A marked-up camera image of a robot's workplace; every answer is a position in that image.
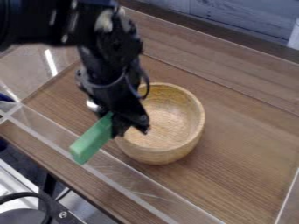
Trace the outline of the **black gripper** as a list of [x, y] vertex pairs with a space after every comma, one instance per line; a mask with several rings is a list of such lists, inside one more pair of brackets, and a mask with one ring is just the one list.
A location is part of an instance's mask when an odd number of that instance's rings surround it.
[[109, 84], [91, 81], [86, 68], [77, 74], [79, 89], [89, 95], [87, 107], [98, 118], [113, 113], [113, 137], [123, 137], [134, 127], [143, 134], [150, 130], [150, 115], [142, 100], [151, 91], [151, 81], [142, 68], [130, 68], [119, 78]]

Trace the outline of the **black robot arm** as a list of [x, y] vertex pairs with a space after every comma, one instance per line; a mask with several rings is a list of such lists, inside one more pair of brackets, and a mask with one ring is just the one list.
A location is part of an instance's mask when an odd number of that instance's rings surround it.
[[113, 136], [150, 129], [139, 94], [150, 77], [141, 65], [143, 40], [118, 0], [0, 0], [0, 52], [15, 45], [78, 48], [79, 89], [98, 116], [113, 115]]

